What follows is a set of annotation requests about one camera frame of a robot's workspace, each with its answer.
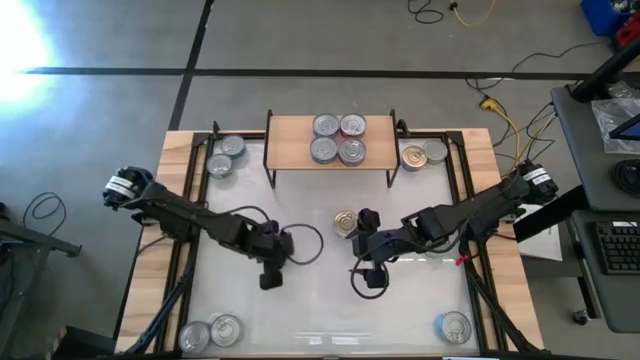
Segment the teal light tuna can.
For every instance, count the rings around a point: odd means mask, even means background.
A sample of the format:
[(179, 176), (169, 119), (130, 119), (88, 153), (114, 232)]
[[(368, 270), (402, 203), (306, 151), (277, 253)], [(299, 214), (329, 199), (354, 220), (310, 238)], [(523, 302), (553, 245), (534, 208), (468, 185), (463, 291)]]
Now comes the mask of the teal light tuna can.
[(183, 352), (191, 354), (202, 353), (209, 345), (210, 328), (202, 321), (187, 323), (179, 333), (179, 347)]
[(241, 322), (231, 314), (218, 315), (211, 324), (211, 341), (219, 347), (234, 345), (241, 335)]
[(467, 343), (473, 331), (469, 319), (458, 311), (441, 313), (434, 322), (434, 328), (441, 340), (456, 345)]

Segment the red tuna can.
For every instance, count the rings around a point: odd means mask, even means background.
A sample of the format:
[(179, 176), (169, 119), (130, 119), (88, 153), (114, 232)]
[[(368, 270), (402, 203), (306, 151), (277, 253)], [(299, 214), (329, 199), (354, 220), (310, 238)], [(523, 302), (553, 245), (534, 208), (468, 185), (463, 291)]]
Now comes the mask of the red tuna can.
[(367, 120), (359, 113), (345, 114), (340, 119), (340, 132), (344, 137), (361, 138), (367, 130)]
[(338, 148), (338, 156), (346, 166), (359, 166), (366, 158), (366, 145), (359, 139), (347, 138)]

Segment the teal green tuna can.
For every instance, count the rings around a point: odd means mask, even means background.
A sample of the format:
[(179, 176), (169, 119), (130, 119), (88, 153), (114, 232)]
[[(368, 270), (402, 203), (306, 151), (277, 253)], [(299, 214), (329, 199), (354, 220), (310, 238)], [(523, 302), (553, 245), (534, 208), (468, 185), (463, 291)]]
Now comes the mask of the teal green tuna can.
[(245, 140), (239, 135), (227, 135), (221, 140), (220, 149), (231, 159), (239, 159), (246, 151)]

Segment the white table mat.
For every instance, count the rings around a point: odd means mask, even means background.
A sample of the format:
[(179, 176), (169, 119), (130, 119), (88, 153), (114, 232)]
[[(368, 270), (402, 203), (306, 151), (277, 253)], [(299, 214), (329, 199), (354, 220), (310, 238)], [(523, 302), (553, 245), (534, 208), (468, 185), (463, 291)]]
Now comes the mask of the white table mat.
[(400, 170), (390, 188), (382, 171), (282, 171), (272, 189), (262, 165), (263, 145), (253, 140), (234, 173), (209, 183), (211, 210), (237, 209), (256, 221), (279, 222), (293, 236), (295, 253), (282, 270), (282, 286), (259, 286), (262, 266), (202, 237), (189, 317), (213, 321), (231, 314), (241, 322), (232, 346), (210, 346), (211, 356), (431, 355), (448, 353), (434, 322), (441, 313), (472, 312), (457, 252), (407, 254), (389, 265), (386, 292), (350, 281), (356, 263), (351, 243), (336, 235), (340, 210), (369, 208), (383, 229), (420, 209), (452, 200), (444, 164)]

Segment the white paper sheet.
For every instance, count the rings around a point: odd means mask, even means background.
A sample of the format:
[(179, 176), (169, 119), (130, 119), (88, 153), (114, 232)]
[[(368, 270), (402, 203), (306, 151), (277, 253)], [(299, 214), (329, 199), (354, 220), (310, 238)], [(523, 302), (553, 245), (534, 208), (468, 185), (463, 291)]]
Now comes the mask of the white paper sheet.
[[(519, 222), (540, 208), (540, 205), (521, 205), (520, 209), (523, 210), (524, 213), (516, 218), (513, 229), (515, 230)], [(514, 235), (517, 239), (521, 255), (557, 262), (563, 261), (558, 225), (553, 225), (527, 239), (516, 230), (514, 231)]]

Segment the black desk bar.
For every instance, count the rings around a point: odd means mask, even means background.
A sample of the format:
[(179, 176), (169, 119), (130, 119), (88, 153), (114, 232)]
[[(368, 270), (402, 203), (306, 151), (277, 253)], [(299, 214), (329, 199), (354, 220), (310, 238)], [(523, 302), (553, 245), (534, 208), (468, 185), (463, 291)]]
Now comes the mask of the black desk bar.
[(584, 188), (582, 185), (577, 186), (516, 222), (513, 225), (516, 240), (527, 240), (566, 220), (574, 211), (588, 208)]

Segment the black box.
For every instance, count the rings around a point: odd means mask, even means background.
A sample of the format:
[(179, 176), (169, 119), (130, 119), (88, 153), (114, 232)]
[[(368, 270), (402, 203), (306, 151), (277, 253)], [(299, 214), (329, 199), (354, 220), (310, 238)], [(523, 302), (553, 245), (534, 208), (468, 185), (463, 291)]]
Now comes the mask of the black box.
[(46, 360), (93, 359), (102, 355), (112, 355), (116, 341), (84, 329), (65, 326), (56, 336)]

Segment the grey desk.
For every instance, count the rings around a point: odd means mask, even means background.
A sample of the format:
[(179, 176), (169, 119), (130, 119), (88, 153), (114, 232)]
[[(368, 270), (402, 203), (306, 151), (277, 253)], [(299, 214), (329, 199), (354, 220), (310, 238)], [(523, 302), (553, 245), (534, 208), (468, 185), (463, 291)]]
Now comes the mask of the grey desk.
[(593, 228), (598, 221), (631, 221), (640, 226), (640, 199), (619, 190), (609, 175), (614, 164), (629, 157), (604, 151), (591, 104), (575, 100), (569, 87), (552, 89), (551, 99), (587, 202), (585, 208), (572, 212), (569, 221), (581, 244), (602, 317), (613, 332), (640, 334), (640, 275), (605, 274)]

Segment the grey metal stand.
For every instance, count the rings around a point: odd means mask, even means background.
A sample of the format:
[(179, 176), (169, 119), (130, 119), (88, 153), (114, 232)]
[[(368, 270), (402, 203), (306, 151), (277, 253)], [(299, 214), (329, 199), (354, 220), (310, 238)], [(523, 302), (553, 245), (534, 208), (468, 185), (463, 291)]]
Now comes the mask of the grey metal stand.
[(77, 257), (81, 249), (12, 221), (0, 202), (0, 360), (9, 360), (25, 304), (49, 253)]

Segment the black keyboard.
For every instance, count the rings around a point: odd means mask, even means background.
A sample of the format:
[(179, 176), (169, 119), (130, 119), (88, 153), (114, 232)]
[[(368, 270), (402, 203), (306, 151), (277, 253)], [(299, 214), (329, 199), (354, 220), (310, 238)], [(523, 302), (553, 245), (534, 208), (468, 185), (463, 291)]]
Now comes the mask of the black keyboard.
[(640, 223), (595, 222), (595, 248), (606, 275), (640, 276)]

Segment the clear plastic bag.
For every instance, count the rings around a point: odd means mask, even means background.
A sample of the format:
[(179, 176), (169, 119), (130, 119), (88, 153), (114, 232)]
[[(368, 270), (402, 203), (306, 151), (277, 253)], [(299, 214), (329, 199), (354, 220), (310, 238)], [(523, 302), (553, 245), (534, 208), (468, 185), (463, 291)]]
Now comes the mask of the clear plastic bag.
[(600, 129), (605, 153), (640, 156), (640, 139), (612, 139), (609, 135), (624, 122), (640, 115), (640, 98), (594, 100), (591, 108)]

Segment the blue tablet screen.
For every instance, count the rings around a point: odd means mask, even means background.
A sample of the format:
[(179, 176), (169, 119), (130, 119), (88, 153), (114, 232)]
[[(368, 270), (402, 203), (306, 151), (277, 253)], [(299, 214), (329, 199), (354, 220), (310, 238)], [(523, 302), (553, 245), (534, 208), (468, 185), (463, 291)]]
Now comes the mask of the blue tablet screen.
[(611, 130), (609, 137), (616, 140), (640, 141), (640, 114)]

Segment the blue bin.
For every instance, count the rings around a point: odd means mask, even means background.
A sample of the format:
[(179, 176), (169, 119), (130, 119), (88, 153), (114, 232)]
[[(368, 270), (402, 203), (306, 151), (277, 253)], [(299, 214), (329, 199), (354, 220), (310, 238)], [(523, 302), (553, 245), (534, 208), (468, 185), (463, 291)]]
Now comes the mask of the blue bin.
[(581, 0), (581, 9), (596, 36), (629, 35), (636, 31), (632, 16), (640, 0)]

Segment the wooden shelf with black frame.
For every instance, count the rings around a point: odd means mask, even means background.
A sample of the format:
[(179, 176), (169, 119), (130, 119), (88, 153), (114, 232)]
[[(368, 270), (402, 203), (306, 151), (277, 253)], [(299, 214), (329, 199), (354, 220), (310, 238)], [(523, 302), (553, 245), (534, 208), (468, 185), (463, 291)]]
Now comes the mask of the wooden shelf with black frame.
[(347, 166), (340, 160), (319, 164), (311, 158), (312, 115), (274, 115), (268, 111), (263, 152), (263, 167), (272, 189), (278, 171), (306, 170), (385, 170), (390, 188), (400, 167), (401, 156), (396, 133), (395, 111), (388, 115), (366, 115), (368, 127), (362, 137), (367, 153), (359, 166)]

